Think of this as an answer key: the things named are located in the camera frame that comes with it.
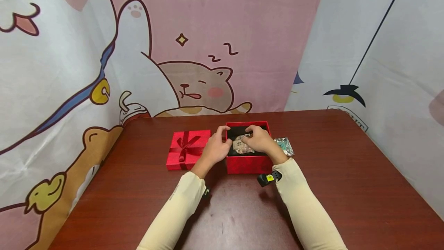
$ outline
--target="open red box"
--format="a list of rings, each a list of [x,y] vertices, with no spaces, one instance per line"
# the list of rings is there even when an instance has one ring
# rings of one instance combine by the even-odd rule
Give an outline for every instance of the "open red box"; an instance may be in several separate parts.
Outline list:
[[[228,122],[227,126],[231,127],[231,130],[226,131],[227,139],[234,139],[242,134],[246,134],[245,129],[249,125],[258,125],[270,134],[268,122]],[[272,171],[273,163],[270,158],[260,152],[237,154],[233,147],[227,156],[227,172],[228,174],[269,174]]]

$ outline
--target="person's right hand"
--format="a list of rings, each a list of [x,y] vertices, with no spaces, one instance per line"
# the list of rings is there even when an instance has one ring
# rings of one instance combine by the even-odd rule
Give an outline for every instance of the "person's right hand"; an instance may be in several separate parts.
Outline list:
[[[266,153],[276,145],[276,142],[270,137],[268,131],[264,130],[262,127],[250,125],[245,131],[252,131],[252,134],[249,137],[243,137],[242,142],[257,152]]]
[[[242,142],[257,152],[268,154],[274,164],[284,163],[288,157],[279,145],[270,137],[268,131],[257,125],[250,125],[245,132],[252,131],[249,137],[242,137]]]

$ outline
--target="beige arm sleeve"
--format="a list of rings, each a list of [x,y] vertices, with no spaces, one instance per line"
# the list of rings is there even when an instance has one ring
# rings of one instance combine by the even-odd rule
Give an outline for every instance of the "beige arm sleeve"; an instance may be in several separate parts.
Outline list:
[[[347,250],[341,235],[319,203],[294,159],[273,166],[282,174],[276,183],[305,250]]]
[[[204,180],[192,172],[184,174],[146,231],[137,250],[172,250],[188,218],[196,211],[204,191]]]

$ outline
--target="cartoon backdrop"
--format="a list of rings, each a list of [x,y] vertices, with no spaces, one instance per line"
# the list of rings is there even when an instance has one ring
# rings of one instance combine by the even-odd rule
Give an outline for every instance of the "cartoon backdrop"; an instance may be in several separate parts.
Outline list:
[[[130,119],[284,110],[319,1],[0,0],[2,247],[47,249]]]
[[[321,0],[286,105],[347,112],[441,218],[443,10],[443,0]]]

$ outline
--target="red ribbon bow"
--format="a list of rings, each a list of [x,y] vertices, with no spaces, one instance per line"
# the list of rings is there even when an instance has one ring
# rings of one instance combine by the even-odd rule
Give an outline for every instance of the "red ribbon bow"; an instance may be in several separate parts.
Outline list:
[[[185,166],[185,158],[187,157],[187,154],[192,155],[201,155],[202,151],[204,150],[203,147],[192,147],[192,145],[198,141],[201,136],[194,136],[190,141],[188,141],[188,136],[190,135],[189,131],[184,131],[183,133],[183,140],[182,138],[177,139],[177,144],[180,148],[170,148],[170,153],[180,153],[179,154],[179,163],[180,168],[187,169]]]

